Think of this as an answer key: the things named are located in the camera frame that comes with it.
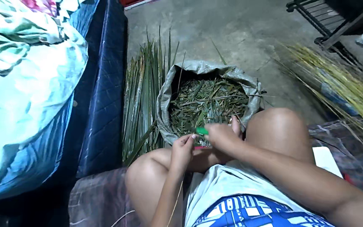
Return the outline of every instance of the leg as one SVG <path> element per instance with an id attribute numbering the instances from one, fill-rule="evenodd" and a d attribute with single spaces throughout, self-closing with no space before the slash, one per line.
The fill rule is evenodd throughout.
<path id="1" fill-rule="evenodd" d="M 170 167 L 171 150 L 157 149 L 139 157 L 127 170 L 125 185 L 143 226 L 149 226 L 158 205 L 164 181 Z M 231 158 L 215 149 L 194 150 L 187 170 L 204 173 L 215 164 L 225 164 Z M 182 223 L 183 192 L 172 221 Z"/>
<path id="2" fill-rule="evenodd" d="M 158 149 L 139 157 L 127 170 L 125 185 L 130 196 L 131 203 L 144 227 L 150 226 L 164 181 L 166 180 L 170 164 L 169 149 Z M 182 223 L 183 214 L 183 192 L 180 192 L 171 226 Z"/>
<path id="3" fill-rule="evenodd" d="M 315 163 L 307 127 L 290 109 L 271 108 L 256 113 L 247 124 L 246 141 L 256 147 Z"/>

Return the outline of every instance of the dried palm frond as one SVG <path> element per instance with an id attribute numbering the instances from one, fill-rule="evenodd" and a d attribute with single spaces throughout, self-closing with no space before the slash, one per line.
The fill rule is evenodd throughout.
<path id="1" fill-rule="evenodd" d="M 156 99 L 164 78 L 170 69 L 171 46 L 162 52 L 162 42 L 149 40 L 141 47 L 139 55 L 128 66 L 125 76 L 124 115 L 123 115 L 123 162 L 129 166 L 138 156 L 151 150 L 164 147 L 164 140 L 156 127 Z"/>
<path id="2" fill-rule="evenodd" d="M 348 109 L 349 107 L 355 110 L 355 113 L 363 118 L 363 71 L 334 59 L 327 53 L 304 46 L 286 46 L 286 49 L 288 54 L 283 57 L 284 59 L 288 57 L 290 61 L 288 63 L 279 61 L 279 63 L 310 89 L 333 113 L 344 117 L 363 134 L 363 121 L 352 117 Z M 342 99 L 345 105 L 327 98 L 322 87 L 327 87 L 334 96 Z"/>

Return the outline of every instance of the knee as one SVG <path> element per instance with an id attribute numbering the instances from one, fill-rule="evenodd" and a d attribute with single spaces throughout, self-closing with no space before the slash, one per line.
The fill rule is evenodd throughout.
<path id="1" fill-rule="evenodd" d="M 254 115 L 254 118 L 258 118 L 264 123 L 293 123 L 301 121 L 298 114 L 288 108 L 270 108 Z"/>
<path id="2" fill-rule="evenodd" d="M 128 186 L 135 181 L 138 181 L 143 175 L 147 173 L 150 165 L 150 157 L 144 154 L 135 160 L 125 173 L 125 185 Z"/>
<path id="3" fill-rule="evenodd" d="M 155 175 L 162 174 L 166 168 L 160 163 L 160 154 L 162 154 L 162 149 L 138 157 L 125 173 L 125 184 L 133 184 L 133 182 L 150 179 Z"/>
<path id="4" fill-rule="evenodd" d="M 290 118 L 298 117 L 295 111 L 289 108 L 270 108 L 264 112 L 264 115 L 270 118 Z"/>

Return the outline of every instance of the wrist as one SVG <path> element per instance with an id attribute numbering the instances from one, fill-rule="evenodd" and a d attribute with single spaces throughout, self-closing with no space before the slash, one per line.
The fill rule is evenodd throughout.
<path id="1" fill-rule="evenodd" d="M 180 164 L 174 165 L 170 163 L 169 174 L 184 175 L 186 170 L 187 170 L 187 165 L 180 165 Z"/>

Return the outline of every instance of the concrete floor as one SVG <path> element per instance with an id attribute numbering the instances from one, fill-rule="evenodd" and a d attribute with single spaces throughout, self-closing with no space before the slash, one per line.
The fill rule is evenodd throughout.
<path id="1" fill-rule="evenodd" d="M 265 108 L 288 107 L 297 111 L 307 124 L 325 120 L 312 99 L 300 86 L 280 72 L 272 60 L 280 43 L 314 45 L 320 34 L 296 11 L 288 13 L 289 0 L 158 0 L 125 12 L 129 20 L 128 58 L 139 51 L 146 39 L 167 39 L 171 27 L 173 51 L 180 41 L 176 61 L 203 59 L 221 63 L 211 43 L 230 65 L 258 77 L 267 95 Z"/>

